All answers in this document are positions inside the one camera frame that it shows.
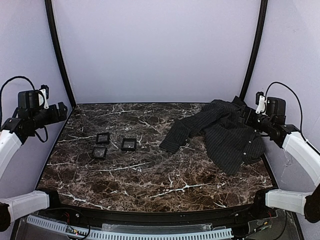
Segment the black cable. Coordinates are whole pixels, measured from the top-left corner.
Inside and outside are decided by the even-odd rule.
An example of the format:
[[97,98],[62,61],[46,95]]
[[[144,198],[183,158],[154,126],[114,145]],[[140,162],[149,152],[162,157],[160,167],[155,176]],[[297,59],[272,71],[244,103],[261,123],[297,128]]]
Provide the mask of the black cable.
[[[284,226],[283,226],[283,229],[280,233],[279,236],[277,236],[276,238],[272,239],[272,240],[278,240],[279,238],[282,237],[282,235],[284,234],[285,230],[286,230],[286,227],[287,227],[287,223],[288,223],[288,213],[287,211],[285,210],[284,211],[284,214],[285,214],[285,220],[284,220]],[[261,229],[262,227],[264,226],[264,224],[258,226],[257,228],[255,228],[253,231],[245,234],[245,235],[234,235],[236,238],[246,238],[252,234],[255,234],[257,232],[257,230]]]
[[30,81],[29,78],[27,78],[27,77],[25,77],[25,76],[14,76],[14,77],[8,79],[8,80],[2,85],[2,87],[1,87],[1,89],[0,89],[0,127],[2,126],[2,91],[4,90],[4,87],[5,87],[8,83],[10,83],[12,80],[14,80],[14,79],[24,79],[24,80],[27,80],[27,81],[30,83],[32,89],[35,90],[34,84]]
[[86,235],[81,238],[80,240],[84,240],[86,239],[87,237],[89,237],[89,234],[90,234],[90,231],[91,231],[91,226],[90,226],[90,223],[89,223],[89,219],[86,217],[86,215],[84,215],[82,212],[74,209],[74,208],[71,208],[71,207],[56,207],[56,208],[50,208],[50,209],[44,209],[43,211],[55,211],[55,210],[72,210],[72,211],[75,211],[76,213],[82,215],[85,219],[86,219],[86,223],[88,225],[88,232],[86,233]]
[[289,89],[289,90],[293,93],[293,95],[295,96],[296,100],[298,101],[299,108],[300,108],[300,116],[301,116],[301,118],[300,118],[300,133],[301,133],[301,136],[302,136],[303,140],[306,142],[306,144],[308,144],[308,145],[320,156],[320,152],[319,152],[314,146],[312,146],[311,143],[309,143],[309,142],[307,141],[307,139],[305,138],[305,136],[304,136],[304,134],[303,134],[303,132],[302,132],[303,112],[302,112],[301,102],[300,102],[299,97],[297,96],[297,94],[296,94],[290,87],[288,87],[287,85],[285,85],[284,83],[279,82],[279,81],[274,81],[274,82],[272,82],[272,83],[268,86],[268,88],[266,89],[265,99],[267,99],[268,91],[269,91],[270,87],[271,87],[273,84],[279,84],[279,85],[282,85],[282,86],[286,87],[286,88]]
[[283,229],[282,229],[282,232],[280,233],[280,235],[272,240],[278,240],[279,238],[282,237],[282,235],[284,234],[285,230],[286,230],[286,227],[287,227],[287,222],[288,222],[288,213],[286,210],[284,210],[284,214],[285,214],[285,220],[284,220],[284,226],[283,226]]
[[38,139],[40,140],[40,142],[45,143],[46,141],[48,141],[48,138],[49,138],[49,137],[48,137],[47,127],[44,126],[43,128],[44,128],[44,132],[45,132],[45,140],[43,140],[43,139],[41,138],[41,136],[39,135],[39,133],[37,133],[37,131],[34,131],[34,134],[38,137]]
[[247,234],[244,234],[244,235],[233,235],[233,236],[235,236],[236,238],[242,238],[243,239],[243,238],[246,238],[246,237],[248,237],[248,236],[250,236],[252,234],[255,234],[257,232],[257,230],[262,229],[264,226],[265,225],[262,224],[262,225],[256,227],[255,229],[253,229],[253,231],[251,231],[251,232],[249,232]]

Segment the white backdrop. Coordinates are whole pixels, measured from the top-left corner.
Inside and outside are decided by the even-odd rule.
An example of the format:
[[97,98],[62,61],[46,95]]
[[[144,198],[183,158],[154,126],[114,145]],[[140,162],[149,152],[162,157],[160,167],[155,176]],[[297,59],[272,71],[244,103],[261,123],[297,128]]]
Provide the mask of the white backdrop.
[[78,104],[231,101],[260,1],[54,0]]
[[[51,41],[44,1],[0,1],[0,86],[13,76],[23,75],[36,89],[49,86],[48,103],[64,102],[71,106],[59,72]],[[2,123],[10,118],[18,104],[18,93],[31,90],[23,79],[10,82],[2,93]],[[48,126],[49,139],[41,143],[30,137],[11,159],[0,182],[0,198],[32,192],[38,182],[47,157],[63,126],[63,122]],[[38,131],[44,136],[43,129]],[[9,240],[11,228],[0,232],[1,240]]]
[[[261,45],[246,95],[255,106],[256,92],[271,82],[287,84],[298,95],[303,110],[304,135],[320,149],[320,1],[268,2]],[[300,110],[293,94],[273,85],[268,95],[286,100],[286,123],[300,127]],[[312,192],[315,186],[304,169],[274,142],[267,143],[267,159],[280,188]],[[306,240],[320,239],[320,222],[311,224],[298,215]]]

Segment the marble tabletop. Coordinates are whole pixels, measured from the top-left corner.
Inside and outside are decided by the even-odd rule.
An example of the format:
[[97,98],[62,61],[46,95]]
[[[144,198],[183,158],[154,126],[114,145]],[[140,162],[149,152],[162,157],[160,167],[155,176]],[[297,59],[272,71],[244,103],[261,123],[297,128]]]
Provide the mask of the marble tabletop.
[[[204,136],[172,154],[159,144],[176,119],[199,112],[200,103],[82,104],[72,112],[44,169],[39,188],[56,189],[64,204],[129,212],[185,212],[249,204],[272,186],[262,161],[223,173],[207,156]],[[96,145],[97,133],[110,143]],[[136,138],[135,152],[121,151]],[[92,159],[106,146],[105,159]]]

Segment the red wire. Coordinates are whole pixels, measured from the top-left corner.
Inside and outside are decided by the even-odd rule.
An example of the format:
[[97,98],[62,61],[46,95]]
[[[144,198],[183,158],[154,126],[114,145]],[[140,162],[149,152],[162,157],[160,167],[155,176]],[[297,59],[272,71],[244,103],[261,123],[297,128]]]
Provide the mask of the red wire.
[[69,213],[67,213],[67,212],[65,212],[64,215],[66,216],[66,218],[67,218],[67,223],[68,223],[68,225],[69,225],[69,223],[70,223],[70,215],[69,215]]
[[273,220],[272,220],[272,215],[271,215],[271,213],[268,211],[268,214],[269,214],[269,216],[270,216],[270,220],[271,220],[271,224],[274,222]]

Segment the black pole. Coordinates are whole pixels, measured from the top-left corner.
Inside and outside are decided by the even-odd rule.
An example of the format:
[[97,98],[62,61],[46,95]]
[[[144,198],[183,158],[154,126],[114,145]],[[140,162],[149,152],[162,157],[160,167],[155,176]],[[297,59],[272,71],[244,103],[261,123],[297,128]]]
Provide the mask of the black pole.
[[64,84],[64,88],[66,90],[66,94],[69,98],[72,108],[74,108],[77,104],[71,89],[71,85],[70,85],[69,78],[66,71],[66,66],[61,53],[61,48],[60,48],[58,33],[56,28],[56,22],[55,22],[55,16],[54,16],[54,10],[52,7],[52,1],[45,0],[44,2],[45,2],[46,16],[48,18],[48,24],[49,24],[49,29],[51,33],[51,39],[52,39],[52,44],[55,52],[56,61],[59,66],[59,70],[60,70],[60,74]]
[[250,83],[250,80],[251,80],[251,76],[252,76],[252,73],[254,71],[255,63],[256,63],[256,60],[257,60],[257,55],[258,55],[258,51],[259,51],[261,36],[262,36],[262,32],[263,32],[264,24],[265,24],[265,19],[266,19],[267,5],[268,5],[268,0],[261,0],[258,23],[257,23],[257,26],[256,26],[256,31],[255,31],[255,36],[254,36],[251,56],[250,56],[248,68],[246,70],[246,74],[245,74],[245,78],[244,78],[244,81],[243,81],[243,85],[242,85],[242,88],[241,88],[241,93],[240,93],[240,96],[239,96],[242,101],[245,100],[246,93],[247,93],[247,90],[248,90],[248,87],[249,87],[249,83]]

